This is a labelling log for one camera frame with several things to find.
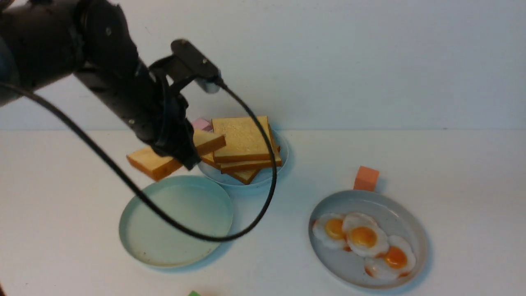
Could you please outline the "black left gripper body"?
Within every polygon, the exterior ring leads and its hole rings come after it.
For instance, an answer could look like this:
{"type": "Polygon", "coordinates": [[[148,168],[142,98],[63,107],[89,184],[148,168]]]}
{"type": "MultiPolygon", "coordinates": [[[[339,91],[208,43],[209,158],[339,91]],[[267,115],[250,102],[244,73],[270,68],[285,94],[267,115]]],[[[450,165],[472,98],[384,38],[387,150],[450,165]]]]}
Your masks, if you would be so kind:
{"type": "Polygon", "coordinates": [[[169,88],[163,89],[160,128],[151,147],[160,157],[171,157],[191,170],[201,160],[193,141],[194,128],[186,115],[188,107],[184,96],[169,88]]]}

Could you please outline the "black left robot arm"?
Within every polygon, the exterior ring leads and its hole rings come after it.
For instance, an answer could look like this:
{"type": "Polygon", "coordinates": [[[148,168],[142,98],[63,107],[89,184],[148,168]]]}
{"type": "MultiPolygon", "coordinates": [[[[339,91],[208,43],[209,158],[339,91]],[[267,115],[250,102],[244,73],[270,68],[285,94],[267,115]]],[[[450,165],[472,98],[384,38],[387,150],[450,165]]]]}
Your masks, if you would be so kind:
{"type": "Polygon", "coordinates": [[[107,0],[30,0],[1,5],[1,82],[35,92],[74,75],[143,143],[191,169],[201,160],[188,103],[163,66],[147,66],[119,5],[107,0]]]}

